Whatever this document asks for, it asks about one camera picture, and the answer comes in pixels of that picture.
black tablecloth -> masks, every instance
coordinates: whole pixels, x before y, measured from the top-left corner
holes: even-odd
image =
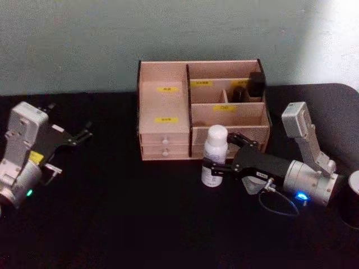
[[[267,98],[273,121],[268,153],[301,160],[280,114],[289,101],[307,101],[323,151],[340,172],[359,169],[355,91],[334,84],[281,86],[270,87]],[[0,267],[358,265],[359,232],[341,221],[335,202],[327,208],[310,203],[290,219],[262,209],[257,196],[235,180],[207,188],[200,161],[142,162],[134,93],[1,97],[1,133],[22,100],[36,106],[55,102],[50,120],[70,133],[91,120],[94,137],[74,152],[60,152],[52,163],[63,174],[2,220]]]

blue led light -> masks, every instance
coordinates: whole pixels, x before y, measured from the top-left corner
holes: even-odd
[[[296,195],[296,199],[302,200],[302,201],[307,201],[307,200],[309,200],[309,197],[306,196],[305,193],[298,192],[297,195]]]

drawer knob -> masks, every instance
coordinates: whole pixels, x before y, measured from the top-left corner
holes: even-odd
[[[164,149],[164,150],[162,151],[162,156],[163,156],[163,157],[167,157],[168,154],[169,154],[168,149]]]

wooden desk organizer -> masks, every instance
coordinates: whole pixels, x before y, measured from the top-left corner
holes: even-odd
[[[237,86],[265,87],[259,60],[140,62],[137,84],[143,160],[202,159],[214,124],[257,140],[265,150],[270,124],[263,91],[247,94],[246,103],[229,102]],[[237,150],[230,145],[228,158]]]

